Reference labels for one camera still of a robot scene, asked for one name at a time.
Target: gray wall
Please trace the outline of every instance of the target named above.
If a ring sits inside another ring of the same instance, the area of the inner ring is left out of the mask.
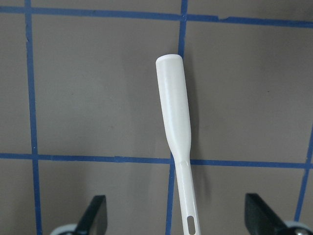
[[[180,5],[180,0],[32,1],[33,7],[176,15]],[[24,2],[0,0],[0,6],[23,7]],[[0,234],[34,235],[25,15],[4,13],[8,9],[0,7]],[[220,19],[313,21],[312,13],[311,0],[188,3],[188,14]],[[311,157],[312,24],[299,28],[187,21],[184,66],[191,159],[226,161],[195,161],[192,166],[202,234],[247,235],[247,192],[259,193],[283,220],[293,220],[303,163]],[[169,20],[32,15],[44,235],[78,222],[97,194],[107,196],[108,235],[165,234],[170,161],[94,160],[170,158],[155,60],[178,52],[179,26],[179,21]],[[53,155],[86,156],[88,161],[53,161]],[[251,161],[253,167],[240,161]],[[300,220],[311,227],[312,211],[310,173]],[[172,235],[182,234],[176,182],[171,227]]]

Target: white plastic handle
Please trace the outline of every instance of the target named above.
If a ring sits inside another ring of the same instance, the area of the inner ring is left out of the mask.
[[[54,229],[50,235],[59,235],[65,232],[73,232],[75,231],[77,224],[66,224]]]
[[[166,138],[175,161],[184,235],[201,235],[190,167],[191,128],[182,58],[159,57],[156,73]]]

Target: oval hole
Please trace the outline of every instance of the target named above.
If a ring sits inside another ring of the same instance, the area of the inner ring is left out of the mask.
[[[187,224],[188,224],[188,232],[190,235],[194,235],[196,233],[196,227],[195,227],[195,219],[193,216],[187,217]]]

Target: grid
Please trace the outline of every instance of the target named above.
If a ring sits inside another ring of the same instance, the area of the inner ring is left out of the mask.
[[[254,24],[271,25],[283,27],[313,28],[313,22],[306,21],[288,21],[273,19],[256,19],[243,17],[228,17],[219,19],[218,16],[188,14],[188,0],[181,1],[180,14],[163,14],[152,12],[134,12],[134,11],[111,11],[111,10],[80,10],[80,9],[57,9],[57,8],[39,8],[32,7],[31,0],[24,0],[24,7],[0,6],[0,13],[15,13],[25,15],[26,24],[26,53],[27,53],[27,77],[28,77],[28,96],[30,111],[30,130],[31,130],[31,154],[10,154],[0,153],[0,159],[25,159],[32,160],[34,201],[36,213],[37,235],[42,234],[41,204],[40,204],[40,185],[39,185],[39,160],[48,161],[81,161],[81,162],[110,162],[110,163],[145,163],[145,164],[167,164],[170,166],[168,178],[168,198],[166,213],[165,234],[170,235],[172,225],[172,208],[175,183],[175,165],[171,158],[137,158],[137,157],[95,157],[95,156],[60,156],[60,155],[41,155],[37,150],[37,126],[36,126],[36,105],[35,105],[35,84],[34,84],[34,66],[33,66],[33,40],[32,40],[32,15],[62,15],[62,16],[88,16],[88,17],[115,17],[115,18],[135,18],[135,19],[153,19],[180,21],[179,25],[179,47],[178,54],[184,56],[185,34],[187,21],[214,22],[229,24]],[[234,166],[234,167],[274,167],[274,168],[296,168],[303,169],[304,176],[301,183],[296,211],[295,221],[300,219],[301,209],[307,188],[309,171],[313,168],[311,163],[313,154],[313,128],[311,130],[307,158],[305,163],[284,163],[284,162],[254,162],[254,161],[223,161],[223,160],[192,160],[193,165],[214,165],[214,166]]]

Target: rounded tip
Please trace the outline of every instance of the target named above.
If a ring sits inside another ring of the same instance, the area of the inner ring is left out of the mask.
[[[168,54],[168,55],[163,55],[163,56],[157,58],[156,63],[161,62],[163,60],[170,60],[170,59],[182,59],[182,58],[180,55]]]

